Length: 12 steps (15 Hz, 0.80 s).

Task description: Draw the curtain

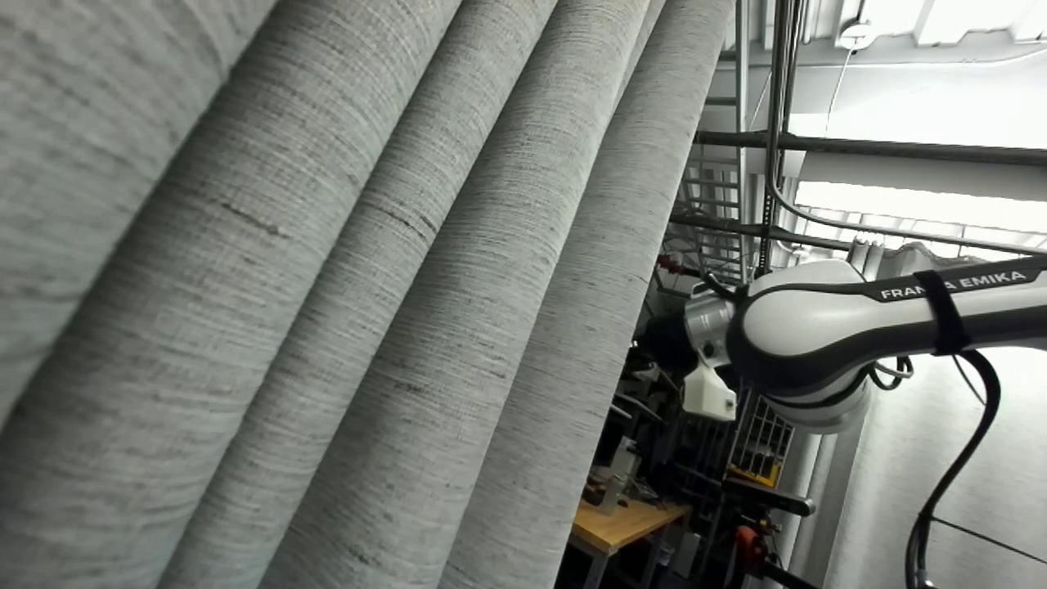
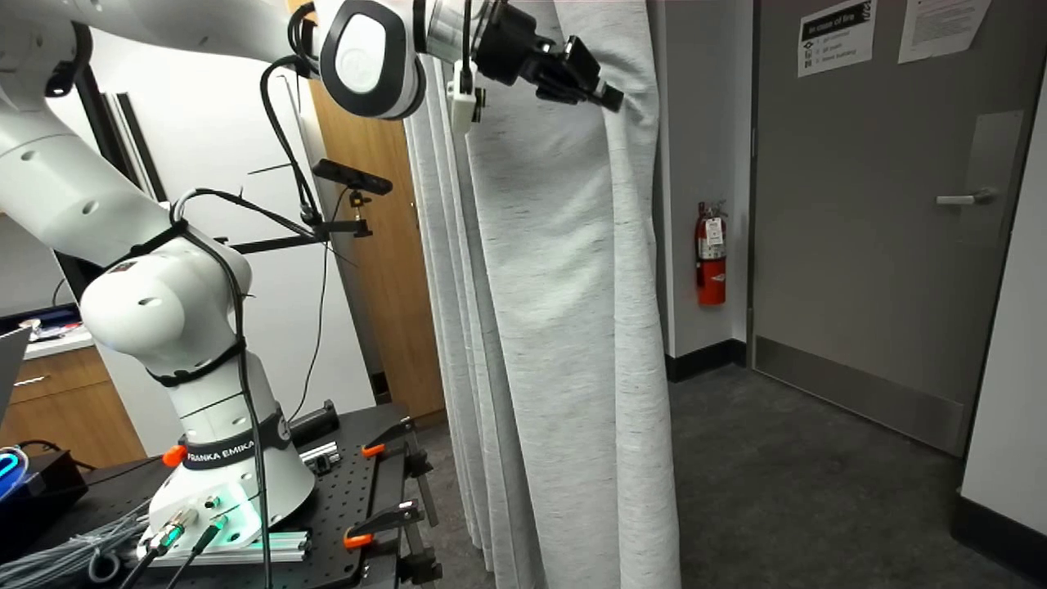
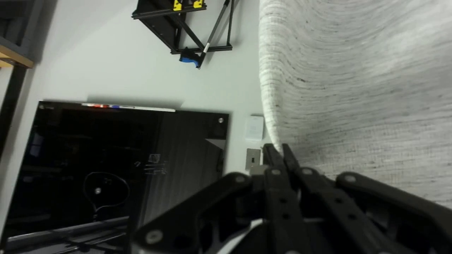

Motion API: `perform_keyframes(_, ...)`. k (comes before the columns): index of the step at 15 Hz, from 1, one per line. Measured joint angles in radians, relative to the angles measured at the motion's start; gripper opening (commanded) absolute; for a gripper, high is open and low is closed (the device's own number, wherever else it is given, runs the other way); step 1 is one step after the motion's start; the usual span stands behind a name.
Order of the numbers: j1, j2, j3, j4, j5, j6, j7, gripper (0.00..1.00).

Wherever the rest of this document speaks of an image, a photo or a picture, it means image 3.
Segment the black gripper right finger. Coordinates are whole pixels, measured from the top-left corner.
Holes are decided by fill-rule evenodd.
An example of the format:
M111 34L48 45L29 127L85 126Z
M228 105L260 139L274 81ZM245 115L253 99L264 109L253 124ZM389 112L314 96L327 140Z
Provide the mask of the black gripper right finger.
M351 254L452 254L451 209L358 172L328 180L301 167L288 144L283 151L303 215L324 219Z

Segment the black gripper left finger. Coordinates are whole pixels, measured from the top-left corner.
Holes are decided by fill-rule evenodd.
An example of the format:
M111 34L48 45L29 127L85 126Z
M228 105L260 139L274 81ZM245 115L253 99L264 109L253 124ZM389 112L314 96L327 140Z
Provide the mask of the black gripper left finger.
M139 227L133 243L150 254L311 254L300 192L298 161L284 144L263 148L267 168L232 172Z

